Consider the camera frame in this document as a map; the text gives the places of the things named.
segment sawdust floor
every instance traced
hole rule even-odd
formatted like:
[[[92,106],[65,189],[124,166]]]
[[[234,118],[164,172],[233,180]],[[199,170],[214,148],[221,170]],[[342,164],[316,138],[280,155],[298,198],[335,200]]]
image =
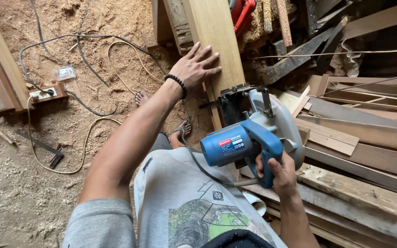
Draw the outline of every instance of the sawdust floor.
[[[76,33],[88,0],[36,0],[35,6],[41,20],[44,39],[62,34]],[[82,33],[121,35],[144,47],[141,30],[152,31],[150,0],[92,0]],[[18,61],[19,51],[38,42],[38,33],[29,1],[0,0],[0,30],[12,55]],[[136,109],[134,94],[119,81],[108,64],[106,52],[113,39],[90,39],[82,41],[82,49],[93,68],[111,86],[104,85],[81,61],[77,48],[68,51],[74,44],[72,37],[47,43],[47,48],[59,59],[75,64],[77,83],[82,100],[92,109],[108,113],[117,105],[117,111],[109,116],[124,121]],[[155,51],[162,67],[169,71],[175,63],[163,49]],[[163,74],[153,60],[143,53],[142,59],[148,70],[157,78]],[[61,67],[41,47],[25,52],[24,64],[31,78],[44,86],[56,83],[53,71]],[[111,51],[112,63],[134,91],[146,90],[152,95],[161,85],[149,77],[129,46],[117,45]],[[64,82],[73,90],[73,82]],[[187,107],[195,114],[193,134],[189,141],[199,146],[199,140],[212,131],[212,122],[207,110],[198,111],[198,97],[187,99]],[[73,97],[67,102],[50,102],[32,112],[33,137],[56,147],[62,144],[65,158],[57,169],[76,169],[82,159],[82,147],[91,123],[98,116],[82,107]],[[168,116],[166,129],[172,131],[186,113],[181,104]],[[9,145],[0,138],[0,245],[14,247],[57,247],[57,239],[63,232],[82,188],[87,168],[74,175],[61,175],[41,168],[31,151],[29,142],[15,131],[26,129],[26,114],[0,119],[0,129],[16,141]],[[101,149],[104,142],[117,128],[111,121],[101,121],[93,129],[86,148],[85,163]],[[48,163],[52,154],[37,149],[43,163]]]

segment right hand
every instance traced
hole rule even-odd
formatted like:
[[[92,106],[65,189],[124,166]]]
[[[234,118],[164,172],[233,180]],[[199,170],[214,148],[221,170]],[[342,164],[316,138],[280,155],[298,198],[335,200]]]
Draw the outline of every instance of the right hand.
[[[220,54],[211,55],[211,46],[196,54],[199,48],[200,42],[197,42],[189,53],[181,58],[169,72],[169,74],[182,80],[188,91],[221,71],[221,66],[217,66]]]
[[[263,162],[261,153],[255,159],[257,170],[257,176],[263,178]],[[273,172],[275,178],[273,178],[273,188],[275,193],[278,194],[280,199],[291,198],[298,194],[296,186],[296,173],[295,173],[295,161],[283,151],[283,157],[281,159],[282,165],[274,158],[269,159],[267,165]]]

